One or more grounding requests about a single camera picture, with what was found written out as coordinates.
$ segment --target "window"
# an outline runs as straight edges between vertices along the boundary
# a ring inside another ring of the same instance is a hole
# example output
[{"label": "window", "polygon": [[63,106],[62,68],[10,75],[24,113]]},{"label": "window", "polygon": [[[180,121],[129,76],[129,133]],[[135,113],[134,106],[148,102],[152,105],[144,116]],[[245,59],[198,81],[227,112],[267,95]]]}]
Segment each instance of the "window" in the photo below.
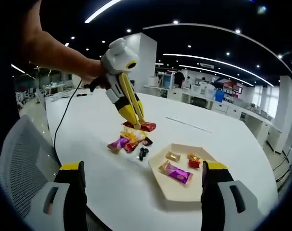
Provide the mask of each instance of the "window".
[{"label": "window", "polygon": [[279,87],[267,87],[267,97],[263,110],[275,118],[277,105],[279,103]]},{"label": "window", "polygon": [[255,89],[254,89],[254,95],[253,95],[252,103],[255,104],[258,107],[260,107],[260,103],[261,103],[262,89],[263,89],[262,86],[255,86]]}]

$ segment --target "ceiling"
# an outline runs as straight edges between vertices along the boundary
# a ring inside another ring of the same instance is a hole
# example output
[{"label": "ceiling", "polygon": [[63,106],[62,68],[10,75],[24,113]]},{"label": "ceiling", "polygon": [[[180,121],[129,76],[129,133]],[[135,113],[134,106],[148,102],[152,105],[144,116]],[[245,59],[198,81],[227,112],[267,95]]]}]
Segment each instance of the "ceiling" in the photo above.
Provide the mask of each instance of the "ceiling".
[{"label": "ceiling", "polygon": [[[168,68],[166,64],[174,69],[183,69],[179,64],[195,67],[201,67],[197,63],[212,64],[217,72],[254,85],[267,86],[267,83],[257,77],[225,64],[195,58],[163,56],[163,53],[174,53],[233,64],[255,73],[273,85],[279,84],[279,77],[282,75],[292,77],[290,70],[276,56],[234,33],[200,26],[168,26],[143,30],[147,26],[169,24],[174,20],[180,23],[214,25],[232,31],[238,28],[244,35],[262,43],[275,54],[283,54],[282,60],[292,70],[291,1],[122,0],[89,24],[84,23],[109,1],[42,0],[42,28],[63,44],[69,42],[71,48],[93,59],[99,59],[108,49],[110,42],[127,35],[127,29],[131,29],[131,33],[142,32],[158,42],[157,62],[161,60],[161,63],[165,64],[160,68]],[[267,10],[260,14],[258,9],[262,6],[266,6]],[[31,64],[19,64],[19,67],[29,74],[37,71]]]}]

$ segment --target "office floor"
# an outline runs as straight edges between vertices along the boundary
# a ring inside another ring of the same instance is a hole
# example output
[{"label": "office floor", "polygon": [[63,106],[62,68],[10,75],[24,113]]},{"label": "office floor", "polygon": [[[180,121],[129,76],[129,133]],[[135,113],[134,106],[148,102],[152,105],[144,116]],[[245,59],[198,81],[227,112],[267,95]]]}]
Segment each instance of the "office floor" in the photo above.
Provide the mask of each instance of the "office floor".
[{"label": "office floor", "polygon": [[[36,98],[28,101],[24,105],[23,109],[20,110],[20,116],[25,114],[30,117],[31,121],[46,138],[46,140],[52,144],[45,110],[41,104],[37,103]],[[263,150],[269,160],[269,163],[271,164],[272,169],[276,168],[285,157],[283,154],[274,153],[267,143],[264,145]],[[288,170],[288,168],[288,162],[285,160],[283,164],[274,171],[275,179],[281,177]],[[277,183],[277,188],[279,188],[285,182],[288,175],[289,173],[280,182]]]}]

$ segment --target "purple candy wrapper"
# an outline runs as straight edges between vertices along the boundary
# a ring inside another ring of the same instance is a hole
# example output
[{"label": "purple candy wrapper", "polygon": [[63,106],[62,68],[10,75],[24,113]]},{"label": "purple candy wrapper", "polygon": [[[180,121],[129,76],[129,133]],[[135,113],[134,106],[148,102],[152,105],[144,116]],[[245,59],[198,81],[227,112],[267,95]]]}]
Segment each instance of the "purple candy wrapper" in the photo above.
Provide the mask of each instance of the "purple candy wrapper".
[{"label": "purple candy wrapper", "polygon": [[172,164],[169,163],[169,161],[166,161],[164,164],[162,164],[162,166],[159,167],[159,170],[163,174],[179,181],[180,183],[184,185],[189,183],[189,181],[191,180],[193,176],[192,173],[183,171],[182,169],[177,168],[176,166],[173,166]]},{"label": "purple candy wrapper", "polygon": [[117,141],[110,143],[107,147],[109,147],[113,153],[117,154],[128,142],[129,139],[120,137]]}]

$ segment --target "paper tray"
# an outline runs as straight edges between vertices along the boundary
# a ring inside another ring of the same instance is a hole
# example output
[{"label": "paper tray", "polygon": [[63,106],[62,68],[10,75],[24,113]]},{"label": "paper tray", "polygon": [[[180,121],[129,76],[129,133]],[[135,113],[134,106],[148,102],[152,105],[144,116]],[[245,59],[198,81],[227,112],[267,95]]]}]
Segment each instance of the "paper tray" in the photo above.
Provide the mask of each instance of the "paper tray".
[{"label": "paper tray", "polygon": [[[170,161],[172,165],[194,174],[188,185],[183,185],[159,171],[159,166],[168,160],[166,159],[166,154],[169,151],[181,155],[178,163]],[[149,165],[152,169],[152,172],[158,184],[160,185],[165,198],[169,201],[199,202],[201,200],[201,195],[203,193],[202,165],[200,169],[190,168],[187,158],[189,153],[192,153],[201,159],[216,161],[205,149],[201,147],[186,146],[174,143],[168,145],[156,156],[149,160]]]}]

